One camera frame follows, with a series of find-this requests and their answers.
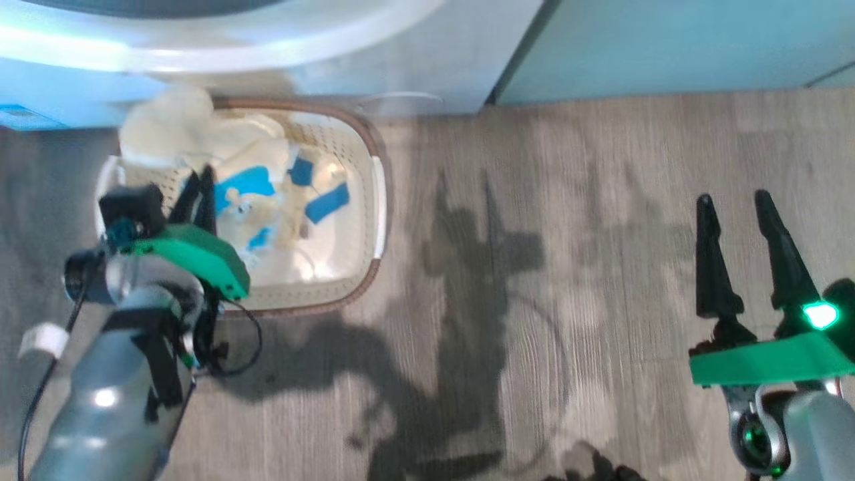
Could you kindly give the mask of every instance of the blue cloth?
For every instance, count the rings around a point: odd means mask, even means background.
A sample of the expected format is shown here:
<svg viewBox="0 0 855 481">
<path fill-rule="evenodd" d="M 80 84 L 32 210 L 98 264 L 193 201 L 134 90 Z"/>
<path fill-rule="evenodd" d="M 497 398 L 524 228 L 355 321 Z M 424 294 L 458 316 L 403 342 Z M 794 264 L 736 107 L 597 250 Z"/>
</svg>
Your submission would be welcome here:
<svg viewBox="0 0 855 481">
<path fill-rule="evenodd" d="M 233 175 L 223 182 L 214 186 L 214 198 L 216 199 L 216 214 L 219 216 L 228 206 L 226 198 L 228 189 L 234 188 L 240 195 L 256 193 L 259 195 L 273 195 L 276 191 L 270 183 L 270 173 L 267 167 L 251 167 L 238 174 Z"/>
<path fill-rule="evenodd" d="M 259 247 L 266 246 L 267 245 L 267 238 L 268 238 L 269 234 L 270 234 L 270 228 L 269 227 L 265 227 L 264 229 L 259 230 L 258 234 L 256 234 L 255 237 L 250 239 L 250 243 L 249 243 L 249 245 L 246 246 L 246 249 L 248 251 L 254 251 Z"/>
<path fill-rule="evenodd" d="M 309 202 L 306 205 L 306 217 L 312 223 L 319 223 L 324 217 L 332 214 L 342 205 L 347 205 L 350 201 L 351 194 L 347 190 L 347 183 L 344 182 L 335 189 Z"/>
<path fill-rule="evenodd" d="M 288 174 L 291 175 L 291 182 L 295 186 L 301 187 L 312 185 L 312 168 L 314 167 L 315 165 L 308 160 L 297 157 L 294 166 L 288 171 Z"/>
</svg>

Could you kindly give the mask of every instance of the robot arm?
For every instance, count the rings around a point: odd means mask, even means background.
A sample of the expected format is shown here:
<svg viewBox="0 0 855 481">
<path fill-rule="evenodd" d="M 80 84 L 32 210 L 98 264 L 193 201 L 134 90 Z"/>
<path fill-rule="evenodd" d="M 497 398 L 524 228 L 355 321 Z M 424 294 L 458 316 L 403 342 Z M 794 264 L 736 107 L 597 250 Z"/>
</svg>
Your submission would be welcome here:
<svg viewBox="0 0 855 481">
<path fill-rule="evenodd" d="M 731 448 L 752 478 L 852 479 L 855 410 L 840 397 L 839 377 L 855 373 L 855 283 L 835 282 L 821 297 L 769 193 L 758 191 L 755 205 L 783 320 L 765 342 L 737 320 L 745 308 L 730 285 L 712 199 L 701 196 L 698 315 L 718 322 L 711 340 L 689 351 L 693 381 L 722 389 Z M 770 389 L 783 383 L 795 390 Z"/>
<path fill-rule="evenodd" d="M 237 253 L 215 236 L 213 182 L 210 168 L 192 175 L 169 219 L 153 185 L 100 200 L 104 241 L 69 258 L 65 283 L 70 297 L 115 310 L 74 368 L 32 481 L 151 481 L 165 467 L 193 372 L 222 372 L 212 346 L 220 301 L 249 289 Z"/>
</svg>

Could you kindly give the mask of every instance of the green bracket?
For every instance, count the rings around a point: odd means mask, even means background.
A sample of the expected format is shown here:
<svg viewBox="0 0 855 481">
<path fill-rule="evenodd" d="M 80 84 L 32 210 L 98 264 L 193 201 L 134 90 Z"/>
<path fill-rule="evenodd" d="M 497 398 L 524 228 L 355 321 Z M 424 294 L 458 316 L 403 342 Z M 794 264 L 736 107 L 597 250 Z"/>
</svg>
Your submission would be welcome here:
<svg viewBox="0 0 855 481">
<path fill-rule="evenodd" d="M 169 224 L 155 238 L 136 240 L 124 251 L 157 254 L 206 281 L 227 300 L 245 299 L 250 274 L 228 242 L 192 224 Z"/>
<path fill-rule="evenodd" d="M 791 383 L 855 374 L 855 363 L 822 331 L 759 342 L 689 360 L 700 386 Z"/>
</svg>

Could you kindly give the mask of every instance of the green led light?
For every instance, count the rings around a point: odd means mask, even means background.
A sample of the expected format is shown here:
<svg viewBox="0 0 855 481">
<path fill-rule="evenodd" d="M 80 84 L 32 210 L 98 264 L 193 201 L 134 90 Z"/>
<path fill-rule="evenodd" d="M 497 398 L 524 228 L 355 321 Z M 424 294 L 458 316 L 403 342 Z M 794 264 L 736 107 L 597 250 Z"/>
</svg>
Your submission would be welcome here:
<svg viewBox="0 0 855 481">
<path fill-rule="evenodd" d="M 815 329 L 823 330 L 834 324 L 837 321 L 837 309 L 828 302 L 817 302 L 802 308 L 805 312 L 807 320 Z"/>
</svg>

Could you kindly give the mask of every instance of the basket handle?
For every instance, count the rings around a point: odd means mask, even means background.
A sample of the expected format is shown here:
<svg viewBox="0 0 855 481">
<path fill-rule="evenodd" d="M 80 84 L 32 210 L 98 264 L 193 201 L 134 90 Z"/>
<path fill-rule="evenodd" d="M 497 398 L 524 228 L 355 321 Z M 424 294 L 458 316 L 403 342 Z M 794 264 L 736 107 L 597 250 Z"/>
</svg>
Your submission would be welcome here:
<svg viewBox="0 0 855 481">
<path fill-rule="evenodd" d="M 374 166 L 374 207 L 377 210 L 377 241 L 374 244 L 374 258 L 383 257 L 383 251 L 386 250 L 386 172 L 383 170 L 383 164 L 380 158 L 371 156 Z"/>
</svg>

